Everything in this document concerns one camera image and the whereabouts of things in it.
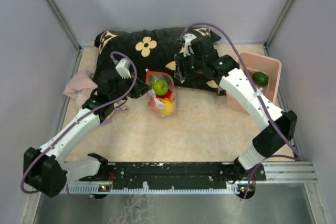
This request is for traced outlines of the clear zip bag orange zipper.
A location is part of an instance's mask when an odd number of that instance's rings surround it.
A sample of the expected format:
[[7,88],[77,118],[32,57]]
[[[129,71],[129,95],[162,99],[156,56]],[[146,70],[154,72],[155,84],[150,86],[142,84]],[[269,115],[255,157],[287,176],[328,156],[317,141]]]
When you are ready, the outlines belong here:
[[165,72],[146,69],[145,83],[150,86],[148,107],[162,117],[170,116],[176,107],[175,85]]

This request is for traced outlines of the red toy apple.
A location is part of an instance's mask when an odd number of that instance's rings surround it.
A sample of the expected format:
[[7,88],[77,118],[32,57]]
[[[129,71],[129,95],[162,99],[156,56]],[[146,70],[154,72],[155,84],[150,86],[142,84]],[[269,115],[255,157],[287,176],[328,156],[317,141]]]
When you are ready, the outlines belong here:
[[150,110],[154,111],[154,112],[157,112],[158,111],[158,108],[156,107],[155,105],[155,101],[154,101],[154,98],[151,98],[149,101],[148,101],[148,107]]

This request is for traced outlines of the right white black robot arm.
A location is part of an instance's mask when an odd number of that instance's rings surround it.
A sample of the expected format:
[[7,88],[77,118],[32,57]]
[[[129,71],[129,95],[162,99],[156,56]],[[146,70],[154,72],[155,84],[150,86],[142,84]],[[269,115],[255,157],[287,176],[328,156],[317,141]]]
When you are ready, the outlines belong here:
[[259,134],[233,165],[235,180],[248,179],[254,166],[289,143],[296,127],[296,114],[285,112],[267,99],[262,91],[254,88],[250,76],[243,70],[243,64],[229,55],[220,57],[209,37],[185,34],[178,41],[184,49],[174,56],[175,78],[186,81],[203,74],[233,96],[256,122]]

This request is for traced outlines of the yellow toy lemon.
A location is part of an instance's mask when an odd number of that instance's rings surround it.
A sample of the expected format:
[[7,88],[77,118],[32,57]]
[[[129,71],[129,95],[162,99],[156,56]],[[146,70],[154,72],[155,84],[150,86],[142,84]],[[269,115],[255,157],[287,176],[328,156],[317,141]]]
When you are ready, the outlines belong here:
[[161,110],[163,115],[171,115],[175,110],[175,105],[169,99],[163,99],[161,102],[165,105],[165,109]]

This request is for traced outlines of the red yellow toy mango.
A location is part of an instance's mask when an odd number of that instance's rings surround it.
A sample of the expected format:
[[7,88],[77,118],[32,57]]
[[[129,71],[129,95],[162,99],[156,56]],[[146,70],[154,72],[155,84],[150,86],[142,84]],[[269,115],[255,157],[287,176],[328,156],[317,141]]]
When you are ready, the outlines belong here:
[[168,99],[170,101],[172,101],[173,97],[173,91],[168,90],[167,93],[163,96],[164,99]]

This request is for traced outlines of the light green toy fruit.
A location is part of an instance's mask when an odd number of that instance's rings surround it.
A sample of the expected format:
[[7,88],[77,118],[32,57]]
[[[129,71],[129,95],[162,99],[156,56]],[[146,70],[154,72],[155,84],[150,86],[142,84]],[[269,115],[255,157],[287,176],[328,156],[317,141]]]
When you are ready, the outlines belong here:
[[152,84],[152,89],[156,95],[165,95],[169,89],[168,83],[165,80],[157,80]]

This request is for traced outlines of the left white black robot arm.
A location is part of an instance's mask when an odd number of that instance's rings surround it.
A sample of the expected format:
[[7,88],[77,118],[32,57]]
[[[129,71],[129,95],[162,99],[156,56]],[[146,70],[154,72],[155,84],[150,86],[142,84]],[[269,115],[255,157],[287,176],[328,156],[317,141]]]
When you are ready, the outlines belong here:
[[104,70],[98,75],[97,87],[82,104],[76,116],[57,135],[39,148],[30,147],[23,157],[20,189],[25,194],[57,196],[68,184],[86,178],[108,177],[108,160],[91,153],[69,162],[74,148],[94,129],[101,126],[127,98],[140,98],[148,88],[138,78],[136,68]]

